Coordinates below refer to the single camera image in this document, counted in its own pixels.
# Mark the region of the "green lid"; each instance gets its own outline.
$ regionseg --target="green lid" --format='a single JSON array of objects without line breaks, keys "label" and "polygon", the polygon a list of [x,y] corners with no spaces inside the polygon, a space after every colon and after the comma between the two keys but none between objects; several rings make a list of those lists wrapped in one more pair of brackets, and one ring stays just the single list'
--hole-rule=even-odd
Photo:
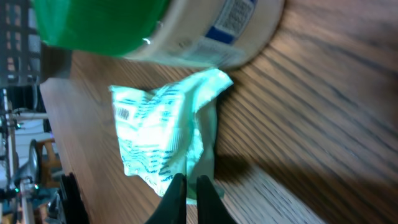
[{"label": "green lid", "polygon": [[35,0],[49,45],[123,56],[152,35],[170,0]]}]

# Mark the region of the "crumpled wrapper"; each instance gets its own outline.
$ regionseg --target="crumpled wrapper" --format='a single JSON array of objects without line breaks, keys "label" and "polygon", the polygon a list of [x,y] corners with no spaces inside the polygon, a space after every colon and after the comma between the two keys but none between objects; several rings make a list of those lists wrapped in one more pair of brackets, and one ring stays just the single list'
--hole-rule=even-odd
[{"label": "crumpled wrapper", "polygon": [[124,173],[161,197],[175,174],[185,174],[187,203],[195,203],[197,177],[214,179],[216,97],[232,84],[211,69],[152,91],[111,86]]}]

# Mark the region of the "brown stool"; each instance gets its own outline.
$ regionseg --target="brown stool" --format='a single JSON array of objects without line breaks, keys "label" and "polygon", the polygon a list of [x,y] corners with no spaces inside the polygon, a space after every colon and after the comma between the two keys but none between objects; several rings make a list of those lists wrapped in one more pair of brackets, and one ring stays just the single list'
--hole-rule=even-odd
[{"label": "brown stool", "polygon": [[[44,187],[59,187],[60,183],[54,181],[52,178],[51,170],[54,168],[62,168],[61,161],[57,159],[57,156],[54,153],[54,148],[52,147],[52,143],[54,143],[54,139],[47,139],[43,141],[37,142],[37,148],[39,150],[39,155],[41,157],[41,167],[42,167],[42,176],[41,176],[41,184]],[[48,159],[43,158],[43,147],[45,147],[47,151]]]}]

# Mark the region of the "tabletop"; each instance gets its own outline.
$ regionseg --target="tabletop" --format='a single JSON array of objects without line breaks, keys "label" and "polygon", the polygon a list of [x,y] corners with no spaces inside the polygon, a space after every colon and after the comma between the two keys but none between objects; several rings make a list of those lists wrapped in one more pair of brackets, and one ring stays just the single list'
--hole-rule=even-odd
[{"label": "tabletop", "polygon": [[[397,12],[393,0],[289,0],[270,44],[227,71],[215,179],[238,223],[398,220]],[[108,87],[193,72],[75,52],[70,79],[41,86],[92,223],[144,223],[160,202],[124,175]]]}]

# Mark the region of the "barcode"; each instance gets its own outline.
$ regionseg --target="barcode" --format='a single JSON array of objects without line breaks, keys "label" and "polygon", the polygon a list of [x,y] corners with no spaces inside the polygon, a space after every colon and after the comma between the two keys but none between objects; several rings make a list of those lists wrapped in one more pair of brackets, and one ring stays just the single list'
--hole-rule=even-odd
[{"label": "barcode", "polygon": [[127,121],[130,117],[130,112],[125,108],[116,108],[116,115],[119,118]]},{"label": "barcode", "polygon": [[248,0],[227,0],[215,27],[231,35],[239,36],[249,22],[254,4]]},{"label": "barcode", "polygon": [[182,58],[192,62],[223,66],[235,63],[235,60],[239,60],[242,55],[240,50],[232,46],[202,38],[186,51]]}]

